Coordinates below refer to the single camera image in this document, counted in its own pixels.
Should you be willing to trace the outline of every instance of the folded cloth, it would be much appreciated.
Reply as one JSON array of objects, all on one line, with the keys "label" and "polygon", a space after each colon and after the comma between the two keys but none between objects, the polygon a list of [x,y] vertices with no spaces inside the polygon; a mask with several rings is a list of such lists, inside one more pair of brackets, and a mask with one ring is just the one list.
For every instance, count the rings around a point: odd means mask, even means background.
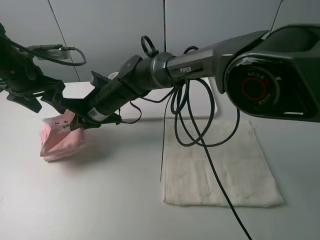
[{"label": "folded cloth", "polygon": [[40,156],[47,162],[73,155],[87,146],[83,127],[70,131],[75,114],[67,110],[56,117],[45,118],[40,131]]},{"label": "folded cloth", "polygon": [[[200,130],[207,124],[207,120],[196,122]],[[185,120],[185,124],[196,138],[192,122]],[[204,136],[205,143],[224,140],[234,127],[234,121],[214,120]],[[191,141],[181,124],[178,124],[178,133],[182,142]],[[271,207],[283,203],[249,121],[240,121],[237,132],[229,141],[208,149],[234,206]],[[162,186],[163,201],[167,204],[228,206],[204,148],[181,146],[176,140],[172,119],[166,119],[165,123]]]}]

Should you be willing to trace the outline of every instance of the pink cloth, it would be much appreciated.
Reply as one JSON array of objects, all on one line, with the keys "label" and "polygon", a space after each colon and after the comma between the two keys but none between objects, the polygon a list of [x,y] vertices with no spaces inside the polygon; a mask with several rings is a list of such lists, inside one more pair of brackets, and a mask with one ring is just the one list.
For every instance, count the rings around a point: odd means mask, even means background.
[{"label": "pink cloth", "polygon": [[45,118],[40,131],[40,157],[47,162],[73,155],[87,146],[83,127],[70,131],[75,114],[67,110],[56,117]]}]

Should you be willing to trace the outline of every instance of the robotic arm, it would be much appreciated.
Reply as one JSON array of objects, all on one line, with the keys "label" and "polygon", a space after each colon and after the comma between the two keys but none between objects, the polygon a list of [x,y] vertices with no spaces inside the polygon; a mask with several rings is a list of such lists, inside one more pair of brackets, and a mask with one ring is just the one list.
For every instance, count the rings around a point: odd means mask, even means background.
[{"label": "robotic arm", "polygon": [[151,90],[172,88],[186,78],[215,76],[218,91],[226,92],[249,115],[320,122],[320,25],[288,25],[263,40],[267,32],[231,38],[181,56],[159,53],[143,36],[148,58],[132,56],[113,80],[92,72],[93,91],[84,99],[68,99],[63,98],[63,82],[44,76],[32,58],[56,50],[64,59],[64,51],[74,48],[51,45],[18,50],[0,25],[0,88],[9,92],[9,101],[36,113],[41,109],[36,97],[59,113],[69,109],[76,113],[70,125],[74,130],[119,124],[122,120],[115,111],[127,102]]}]

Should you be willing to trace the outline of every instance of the white table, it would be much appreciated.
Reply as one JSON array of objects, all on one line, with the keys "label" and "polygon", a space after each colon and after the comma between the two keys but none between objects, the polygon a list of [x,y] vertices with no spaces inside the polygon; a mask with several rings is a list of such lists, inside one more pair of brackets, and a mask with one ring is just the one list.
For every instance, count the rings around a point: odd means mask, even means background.
[{"label": "white table", "polygon": [[[69,83],[64,95],[80,98],[88,89]],[[38,132],[41,118],[57,113],[44,103],[35,114],[5,97],[0,94],[1,240],[246,239],[228,208],[162,202],[162,121],[89,129],[86,150],[47,163],[39,157]],[[225,95],[217,101],[220,118],[236,115]],[[238,208],[244,225],[256,240],[320,239],[320,124],[253,122],[286,205]]]}]

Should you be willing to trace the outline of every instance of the white cloth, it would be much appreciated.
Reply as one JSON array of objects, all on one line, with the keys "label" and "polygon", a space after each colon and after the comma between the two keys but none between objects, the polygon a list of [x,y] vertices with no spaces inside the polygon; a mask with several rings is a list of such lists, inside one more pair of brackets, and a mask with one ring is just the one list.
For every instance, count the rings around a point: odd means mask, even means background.
[{"label": "white cloth", "polygon": [[[196,120],[202,130],[207,120]],[[193,137],[191,120],[185,121]],[[230,135],[234,121],[214,120],[204,139],[218,143]],[[191,140],[181,123],[178,132],[184,143]],[[226,143],[209,147],[213,165],[234,206],[271,207],[283,203],[249,121],[240,121],[235,135]],[[163,201],[173,205],[228,206],[203,147],[181,146],[175,137],[174,120],[166,119],[162,169]]]}]

